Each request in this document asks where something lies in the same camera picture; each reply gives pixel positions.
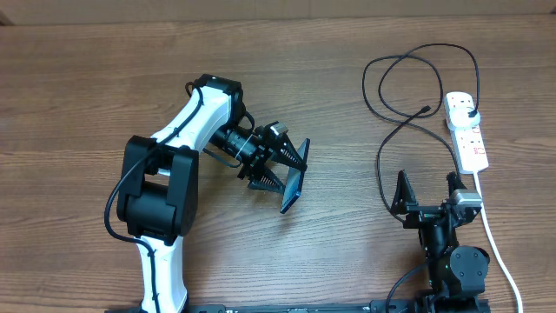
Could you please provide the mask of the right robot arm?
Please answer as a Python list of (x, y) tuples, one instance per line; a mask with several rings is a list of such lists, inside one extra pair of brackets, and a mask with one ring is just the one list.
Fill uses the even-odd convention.
[(482, 197), (466, 188), (458, 175), (447, 175), (449, 198), (437, 206), (418, 203), (407, 173), (398, 173), (391, 211), (404, 217), (405, 229), (418, 230), (425, 262), (403, 278), (426, 269), (428, 290), (415, 294), (413, 300), (392, 304), (388, 298), (385, 311), (400, 312), (488, 312), (488, 301), (481, 301), (485, 291), (490, 256), (479, 247), (459, 244), (456, 229), (471, 223), (481, 212)]

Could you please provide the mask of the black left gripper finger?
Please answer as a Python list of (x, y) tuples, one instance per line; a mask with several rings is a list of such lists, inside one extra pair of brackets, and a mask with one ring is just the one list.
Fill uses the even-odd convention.
[(280, 178), (268, 167), (263, 166), (249, 177), (248, 188), (251, 190), (270, 191), (283, 194), (285, 184)]
[(299, 171), (307, 170), (307, 158), (308, 158), (308, 142), (304, 141), (299, 148), (295, 148), (291, 142), (281, 143), (278, 148), (276, 148), (272, 155), (271, 160), (287, 165), (289, 168), (296, 169)]

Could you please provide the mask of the blue Samsung Galaxy smartphone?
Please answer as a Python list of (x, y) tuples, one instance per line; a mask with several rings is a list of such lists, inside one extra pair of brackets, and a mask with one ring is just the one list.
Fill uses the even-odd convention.
[[(301, 156), (303, 165), (307, 164), (309, 146), (310, 139), (306, 138), (297, 150), (298, 154)], [(301, 196), (304, 175), (305, 170), (298, 170), (293, 167), (289, 168), (286, 186), (281, 203), (281, 214), (285, 214)]]

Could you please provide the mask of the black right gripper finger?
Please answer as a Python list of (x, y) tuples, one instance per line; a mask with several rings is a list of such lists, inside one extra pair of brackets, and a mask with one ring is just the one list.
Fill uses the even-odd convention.
[(390, 212), (395, 215), (406, 215), (417, 205), (418, 201), (411, 183), (409, 182), (407, 173), (404, 170), (400, 170)]
[(448, 194), (452, 195), (456, 190), (465, 190), (467, 187), (461, 181), (460, 174), (456, 171), (447, 174)]

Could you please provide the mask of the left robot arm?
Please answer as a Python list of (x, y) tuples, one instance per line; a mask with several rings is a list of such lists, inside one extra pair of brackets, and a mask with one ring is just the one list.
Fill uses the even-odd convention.
[(252, 121), (238, 81), (204, 74), (185, 85), (188, 103), (150, 137), (126, 143), (122, 174), (106, 207), (127, 225), (118, 240), (137, 246), (144, 295), (136, 312), (185, 312), (189, 293), (183, 278), (183, 239), (195, 221), (200, 155), (209, 144), (235, 159), (240, 179), (251, 190), (282, 196), (286, 213), (301, 196), (310, 141), (295, 147), (280, 122)]

